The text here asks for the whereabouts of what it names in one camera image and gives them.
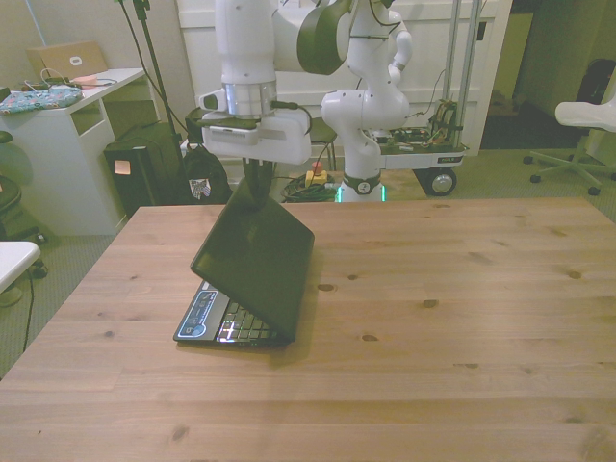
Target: sticker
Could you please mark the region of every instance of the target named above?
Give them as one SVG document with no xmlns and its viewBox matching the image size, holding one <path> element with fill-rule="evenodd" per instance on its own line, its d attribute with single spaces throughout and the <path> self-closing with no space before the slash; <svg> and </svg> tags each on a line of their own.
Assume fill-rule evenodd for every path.
<svg viewBox="0 0 616 462">
<path fill-rule="evenodd" d="M 362 183 L 360 183 L 359 185 L 357 185 L 357 191 L 360 194 L 367 194 L 370 192 L 370 183 L 368 183 L 367 181 L 364 181 Z"/>
<path fill-rule="evenodd" d="M 116 175 L 130 175 L 131 174 L 130 161 L 115 161 L 115 174 Z"/>
<path fill-rule="evenodd" d="M 212 187 L 210 186 L 210 180 L 205 178 L 204 180 L 189 180 L 191 185 L 191 192 L 195 199 L 200 199 L 201 195 L 209 197 L 212 193 Z"/>
<path fill-rule="evenodd" d="M 182 323 L 182 327 L 177 335 L 178 337 L 189 339 L 201 337 L 205 334 L 205 319 L 212 309 L 217 294 L 218 292 L 216 291 L 202 291 L 199 293 L 191 307 L 191 311 L 184 319 L 184 323 Z"/>
</svg>

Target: chair base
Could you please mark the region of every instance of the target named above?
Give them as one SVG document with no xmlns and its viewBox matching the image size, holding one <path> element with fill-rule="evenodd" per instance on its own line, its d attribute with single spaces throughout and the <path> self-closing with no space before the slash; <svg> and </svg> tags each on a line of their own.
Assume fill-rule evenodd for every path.
<svg viewBox="0 0 616 462">
<path fill-rule="evenodd" d="M 555 164 L 555 167 L 548 167 L 542 170 L 539 170 L 534 175 L 530 177 L 530 181 L 532 183 L 538 183 L 541 181 L 541 175 L 543 173 L 550 173 L 559 170 L 572 170 L 589 182 L 592 186 L 589 188 L 588 193 L 591 195 L 598 195 L 601 190 L 602 182 L 595 178 L 593 175 L 589 173 L 589 171 L 594 172 L 603 172 L 603 173 L 615 173 L 616 165 L 614 166 L 597 166 L 592 164 L 581 164 L 579 160 L 582 156 L 586 155 L 583 150 L 578 150 L 573 157 L 570 157 L 569 160 L 559 159 L 557 157 L 548 156 L 546 154 L 542 154 L 536 151 L 530 151 L 530 157 L 535 157 L 537 159 L 541 159 L 543 161 L 549 162 L 551 164 Z"/>
</svg>

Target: colorful cloth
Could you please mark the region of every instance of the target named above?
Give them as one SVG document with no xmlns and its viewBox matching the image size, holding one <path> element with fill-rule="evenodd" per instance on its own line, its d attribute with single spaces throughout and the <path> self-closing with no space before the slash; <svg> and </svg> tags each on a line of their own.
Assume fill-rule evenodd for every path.
<svg viewBox="0 0 616 462">
<path fill-rule="evenodd" d="M 43 91 L 17 91 L 0 103 L 0 114 L 27 113 L 40 109 L 66 108 L 82 99 L 80 89 L 62 88 Z"/>
</svg>

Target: black laptop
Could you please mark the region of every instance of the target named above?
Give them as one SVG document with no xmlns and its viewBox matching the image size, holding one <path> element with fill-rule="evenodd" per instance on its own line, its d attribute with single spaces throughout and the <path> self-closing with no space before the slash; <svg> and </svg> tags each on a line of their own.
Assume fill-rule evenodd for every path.
<svg viewBox="0 0 616 462">
<path fill-rule="evenodd" d="M 314 234 L 273 199 L 254 207 L 243 181 L 194 257 L 204 281 L 174 340 L 284 345 L 295 340 Z"/>
</svg>

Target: black box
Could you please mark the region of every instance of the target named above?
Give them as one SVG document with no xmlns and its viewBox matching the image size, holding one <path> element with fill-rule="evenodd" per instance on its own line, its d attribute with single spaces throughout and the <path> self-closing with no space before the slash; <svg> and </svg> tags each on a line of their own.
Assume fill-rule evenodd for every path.
<svg viewBox="0 0 616 462">
<path fill-rule="evenodd" d="M 105 148 L 128 218 L 141 206 L 185 205 L 191 193 L 168 123 L 130 130 Z"/>
</svg>

